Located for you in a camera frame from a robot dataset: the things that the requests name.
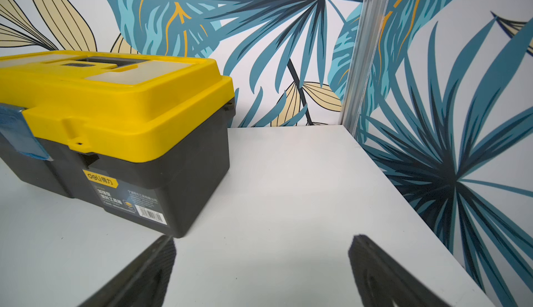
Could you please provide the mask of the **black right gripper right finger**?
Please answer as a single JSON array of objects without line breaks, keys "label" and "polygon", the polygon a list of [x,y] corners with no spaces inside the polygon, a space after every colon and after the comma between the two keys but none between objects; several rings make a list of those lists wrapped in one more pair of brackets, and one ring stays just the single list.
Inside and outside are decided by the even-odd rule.
[{"label": "black right gripper right finger", "polygon": [[348,250],[364,306],[447,306],[368,236],[353,237]]}]

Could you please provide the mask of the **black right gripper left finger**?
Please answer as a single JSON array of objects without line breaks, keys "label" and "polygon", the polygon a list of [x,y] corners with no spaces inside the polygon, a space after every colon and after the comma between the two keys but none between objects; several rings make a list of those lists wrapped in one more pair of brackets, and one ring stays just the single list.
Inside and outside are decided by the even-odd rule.
[{"label": "black right gripper left finger", "polygon": [[161,236],[82,306],[162,306],[176,260],[171,236]]}]

